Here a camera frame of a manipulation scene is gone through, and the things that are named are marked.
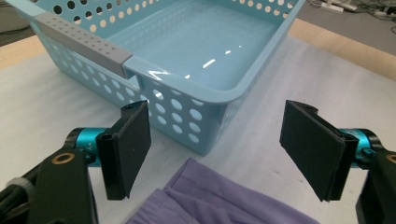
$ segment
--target basket handle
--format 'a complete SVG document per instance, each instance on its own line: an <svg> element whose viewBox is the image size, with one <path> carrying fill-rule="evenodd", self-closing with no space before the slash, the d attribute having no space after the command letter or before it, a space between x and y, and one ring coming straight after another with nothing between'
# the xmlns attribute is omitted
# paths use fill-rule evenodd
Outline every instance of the basket handle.
<svg viewBox="0 0 396 224"><path fill-rule="evenodd" d="M126 77L122 65L132 53L49 12L35 17L41 32L109 71Z"/></svg>

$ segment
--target basket bottom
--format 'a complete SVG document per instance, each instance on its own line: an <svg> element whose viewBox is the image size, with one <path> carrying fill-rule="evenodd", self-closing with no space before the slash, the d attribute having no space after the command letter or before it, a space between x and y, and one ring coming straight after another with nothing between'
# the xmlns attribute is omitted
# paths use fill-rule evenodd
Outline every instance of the basket bottom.
<svg viewBox="0 0 396 224"><path fill-rule="evenodd" d="M277 27L212 1L180 0L109 40L170 74L225 91L239 83Z"/></svg>

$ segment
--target laundry basket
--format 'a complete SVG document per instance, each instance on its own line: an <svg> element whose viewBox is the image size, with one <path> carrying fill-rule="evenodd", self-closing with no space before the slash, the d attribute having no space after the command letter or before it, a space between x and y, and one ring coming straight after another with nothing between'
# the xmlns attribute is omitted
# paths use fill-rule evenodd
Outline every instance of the laundry basket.
<svg viewBox="0 0 396 224"><path fill-rule="evenodd" d="M303 0L8 0L54 63L207 154Z"/></svg>

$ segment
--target folded cloth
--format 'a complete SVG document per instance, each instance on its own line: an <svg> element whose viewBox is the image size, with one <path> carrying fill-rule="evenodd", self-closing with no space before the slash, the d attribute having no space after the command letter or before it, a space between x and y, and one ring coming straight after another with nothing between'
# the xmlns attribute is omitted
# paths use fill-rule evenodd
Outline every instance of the folded cloth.
<svg viewBox="0 0 396 224"><path fill-rule="evenodd" d="M164 190L156 189L131 217L137 223L318 223L271 197L247 189L188 159Z"/></svg>

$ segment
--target table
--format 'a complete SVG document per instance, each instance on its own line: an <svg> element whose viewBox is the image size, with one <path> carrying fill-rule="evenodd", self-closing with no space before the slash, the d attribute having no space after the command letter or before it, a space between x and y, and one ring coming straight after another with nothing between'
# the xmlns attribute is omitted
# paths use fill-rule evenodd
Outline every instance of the table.
<svg viewBox="0 0 396 224"><path fill-rule="evenodd" d="M47 53L0 70L0 186L59 149L76 127L109 127L120 109L64 75ZM123 223L189 157L320 223L357 223L366 172L352 169L340 202L321 203L279 144L287 99L318 108L337 128L367 128L396 149L396 81L286 37L213 151L198 156L151 129L152 145L130 199L106 200L90 168L100 223Z"/></svg>

